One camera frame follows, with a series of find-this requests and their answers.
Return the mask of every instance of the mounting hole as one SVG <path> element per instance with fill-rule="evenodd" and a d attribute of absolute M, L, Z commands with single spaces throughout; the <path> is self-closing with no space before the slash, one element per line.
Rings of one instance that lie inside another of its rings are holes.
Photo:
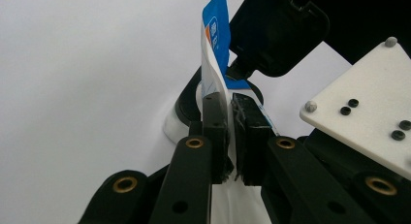
<path fill-rule="evenodd" d="M 189 139 L 187 142 L 185 142 L 185 145 L 187 145 L 190 148 L 199 148 L 203 146 L 204 142 L 201 139 Z"/>
<path fill-rule="evenodd" d="M 112 190 L 116 193 L 130 192 L 137 186 L 137 179 L 132 176 L 119 178 L 112 185 Z"/>
<path fill-rule="evenodd" d="M 188 204 L 183 201 L 179 201 L 173 204 L 173 212 L 184 213 L 188 209 Z"/>
<path fill-rule="evenodd" d="M 370 176 L 365 179 L 365 184 L 377 193 L 393 196 L 396 194 L 396 188 L 390 182 L 383 178 Z"/>
<path fill-rule="evenodd" d="M 286 139 L 278 139 L 275 143 L 281 148 L 286 148 L 286 149 L 291 149 L 291 148 L 296 147 L 296 144 L 294 142 L 291 142 L 290 140 L 286 140 Z"/>
<path fill-rule="evenodd" d="M 338 214 L 344 214 L 346 212 L 345 207 L 338 202 L 329 202 L 327 206 L 331 211 Z"/>

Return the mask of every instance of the silver screw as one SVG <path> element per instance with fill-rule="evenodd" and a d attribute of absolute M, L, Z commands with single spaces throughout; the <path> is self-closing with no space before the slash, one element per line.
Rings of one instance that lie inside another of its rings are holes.
<path fill-rule="evenodd" d="M 317 103 L 314 101 L 308 101 L 305 103 L 304 107 L 307 112 L 315 112 L 317 110 Z"/>
<path fill-rule="evenodd" d="M 395 37 L 389 37 L 387 38 L 385 42 L 385 46 L 388 48 L 392 48 L 395 46 L 395 44 L 398 42 L 398 40 Z"/>

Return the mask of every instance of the brass insert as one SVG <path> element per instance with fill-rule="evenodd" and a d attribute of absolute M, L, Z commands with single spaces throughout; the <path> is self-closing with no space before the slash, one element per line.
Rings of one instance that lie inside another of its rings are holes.
<path fill-rule="evenodd" d="M 296 147 L 296 144 L 294 142 L 287 140 L 287 139 L 277 139 L 275 143 L 281 148 L 286 148 L 286 149 L 291 149 L 291 148 Z"/>
<path fill-rule="evenodd" d="M 130 192 L 137 186 L 137 179 L 132 176 L 119 178 L 113 185 L 112 190 L 116 193 Z"/>
<path fill-rule="evenodd" d="M 204 142 L 201 139 L 189 139 L 187 142 L 185 142 L 185 145 L 187 145 L 190 148 L 200 148 L 203 146 Z"/>
<path fill-rule="evenodd" d="M 393 196 L 396 194 L 396 188 L 390 182 L 376 176 L 369 176 L 365 179 L 365 184 L 377 193 Z"/>

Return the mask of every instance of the black mechanical part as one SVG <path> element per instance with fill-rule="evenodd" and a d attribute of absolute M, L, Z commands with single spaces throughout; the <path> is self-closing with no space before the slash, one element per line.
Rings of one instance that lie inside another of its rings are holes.
<path fill-rule="evenodd" d="M 272 223 L 375 223 L 297 140 L 274 137 L 262 197 Z"/>
<path fill-rule="evenodd" d="M 246 95 L 234 93 L 232 100 L 236 131 L 237 177 L 245 185 L 263 184 L 267 165 L 267 141 L 274 133 L 256 102 Z"/>
<path fill-rule="evenodd" d="M 184 87 L 174 104 L 175 113 L 178 116 L 178 119 L 186 126 L 190 126 L 191 121 L 200 121 L 202 119 L 202 114 L 200 113 L 196 101 L 196 90 L 201 81 L 202 73 L 200 67 Z M 247 80 L 247 83 L 260 100 L 260 103 L 264 104 L 263 94 L 260 89 L 249 80 Z"/>
<path fill-rule="evenodd" d="M 191 121 L 188 135 L 201 135 L 203 133 L 203 123 L 201 121 Z"/>
<path fill-rule="evenodd" d="M 356 174 L 350 192 L 375 222 L 411 223 L 411 191 L 405 184 L 378 172 Z"/>
<path fill-rule="evenodd" d="M 79 224 L 147 223 L 147 177 L 139 172 L 122 171 L 106 179 L 94 194 Z"/>
<path fill-rule="evenodd" d="M 299 141 L 301 144 L 304 144 L 304 142 L 307 138 L 308 138 L 308 136 L 299 136 L 297 138 L 297 141 Z"/>
<path fill-rule="evenodd" d="M 148 177 L 149 189 L 147 191 L 147 214 L 151 214 L 152 210 L 154 209 L 154 206 L 158 199 L 158 194 L 160 192 L 161 187 L 163 186 L 163 181 L 166 177 L 168 170 L 169 165 L 163 167 L 162 169 Z"/>
<path fill-rule="evenodd" d="M 409 181 L 318 129 L 304 146 L 377 223 L 411 223 Z"/>
<path fill-rule="evenodd" d="M 396 37 L 411 55 L 411 6 L 408 0 L 311 0 L 330 19 L 325 42 L 351 64 Z"/>
<path fill-rule="evenodd" d="M 209 223 L 210 168 L 211 142 L 196 135 L 181 139 L 148 223 Z"/>
<path fill-rule="evenodd" d="M 229 130 L 223 113 L 220 93 L 206 95 L 203 99 L 203 135 L 212 143 L 212 183 L 220 184 L 227 180 L 233 171 L 233 162 L 228 156 Z"/>
<path fill-rule="evenodd" d="M 398 181 L 402 176 L 358 153 L 350 146 L 334 139 L 319 129 L 314 129 L 306 138 L 304 146 L 322 163 L 346 189 L 353 177 L 361 172 L 380 172 Z"/>
<path fill-rule="evenodd" d="M 227 76 L 244 80 L 255 70 L 287 74 L 325 39 L 329 20 L 311 2 L 301 7 L 293 0 L 244 0 L 230 28 L 237 59 Z"/>

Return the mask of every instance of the black screw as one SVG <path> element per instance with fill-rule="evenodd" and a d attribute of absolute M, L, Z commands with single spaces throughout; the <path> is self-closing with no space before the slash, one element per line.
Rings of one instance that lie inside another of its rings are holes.
<path fill-rule="evenodd" d="M 359 101 L 356 99 L 351 99 L 348 101 L 348 106 L 351 108 L 356 108 L 359 105 Z"/>
<path fill-rule="evenodd" d="M 401 122 L 399 122 L 399 128 L 401 128 L 402 130 L 410 130 L 411 129 L 411 121 L 409 120 L 402 120 Z"/>
<path fill-rule="evenodd" d="M 342 107 L 339 112 L 341 112 L 341 114 L 343 115 L 349 115 L 351 113 L 351 109 L 348 107 Z"/>
<path fill-rule="evenodd" d="M 405 139 L 405 134 L 404 134 L 404 132 L 402 132 L 400 130 L 394 130 L 393 133 L 391 134 L 391 137 L 394 140 L 401 141 L 401 140 Z"/>

